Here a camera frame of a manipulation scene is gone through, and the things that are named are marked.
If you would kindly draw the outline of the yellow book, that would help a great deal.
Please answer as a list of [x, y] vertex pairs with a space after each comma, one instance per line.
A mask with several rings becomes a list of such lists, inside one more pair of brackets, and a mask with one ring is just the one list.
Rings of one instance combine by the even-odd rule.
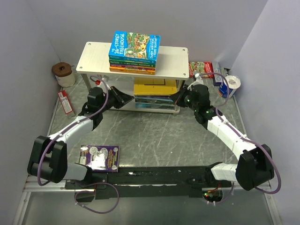
[[182, 81], [174, 79], [135, 78], [134, 95], [170, 96], [179, 91]]

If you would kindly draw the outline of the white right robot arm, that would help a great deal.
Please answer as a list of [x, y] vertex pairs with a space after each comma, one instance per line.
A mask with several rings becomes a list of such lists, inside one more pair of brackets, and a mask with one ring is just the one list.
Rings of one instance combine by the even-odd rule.
[[188, 107], [196, 121], [217, 136], [237, 158], [237, 164], [216, 163], [205, 174], [206, 184], [215, 187], [222, 180], [237, 182], [251, 190], [274, 178], [274, 167], [267, 145], [258, 147], [236, 130], [226, 117], [210, 103], [208, 87], [202, 84], [183, 86], [171, 100], [179, 107]]

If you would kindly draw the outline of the Charlie Chocolate Factory book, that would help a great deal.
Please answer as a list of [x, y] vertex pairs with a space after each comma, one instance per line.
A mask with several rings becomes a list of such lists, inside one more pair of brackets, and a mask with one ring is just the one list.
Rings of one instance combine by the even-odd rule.
[[138, 70], [149, 70], [155, 71], [153, 67], [137, 67], [137, 66], [123, 66], [123, 65], [112, 65], [110, 68], [119, 68], [119, 69], [138, 69]]

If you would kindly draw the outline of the orange Treehouse book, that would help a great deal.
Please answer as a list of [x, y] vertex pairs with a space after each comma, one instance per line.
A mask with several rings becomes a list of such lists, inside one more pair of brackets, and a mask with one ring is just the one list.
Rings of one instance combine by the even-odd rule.
[[155, 70], [139, 70], [139, 69], [126, 69], [119, 67], [110, 67], [111, 72], [122, 72], [122, 73], [131, 73], [131, 74], [142, 74], [142, 75], [155, 75]]

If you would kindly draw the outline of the green 104-Storey Treehouse book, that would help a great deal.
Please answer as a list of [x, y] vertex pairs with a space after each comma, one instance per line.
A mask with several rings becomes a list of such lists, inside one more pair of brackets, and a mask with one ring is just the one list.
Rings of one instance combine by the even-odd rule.
[[111, 65], [122, 65], [122, 66], [137, 66], [137, 67], [150, 67], [155, 68], [155, 64], [136, 62], [136, 61], [126, 61], [126, 60], [114, 60], [109, 59]]

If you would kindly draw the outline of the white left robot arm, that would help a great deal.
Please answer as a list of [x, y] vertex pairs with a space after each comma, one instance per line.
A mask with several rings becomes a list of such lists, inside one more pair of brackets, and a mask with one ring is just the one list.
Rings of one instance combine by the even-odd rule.
[[75, 180], [82, 188], [92, 185], [92, 169], [86, 165], [68, 162], [68, 151], [102, 121], [103, 112], [120, 109], [132, 101], [134, 96], [123, 93], [112, 86], [103, 90], [91, 88], [81, 112], [76, 119], [61, 131], [50, 136], [38, 136], [33, 144], [27, 172], [36, 176], [38, 184], [44, 179], [47, 183], [62, 180]]

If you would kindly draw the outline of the blue 26-Storey Treehouse book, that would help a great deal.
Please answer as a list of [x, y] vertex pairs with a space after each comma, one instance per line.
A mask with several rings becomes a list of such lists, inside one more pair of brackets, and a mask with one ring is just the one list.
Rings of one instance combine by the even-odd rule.
[[108, 56], [110, 59], [156, 64], [160, 39], [159, 35], [116, 31]]

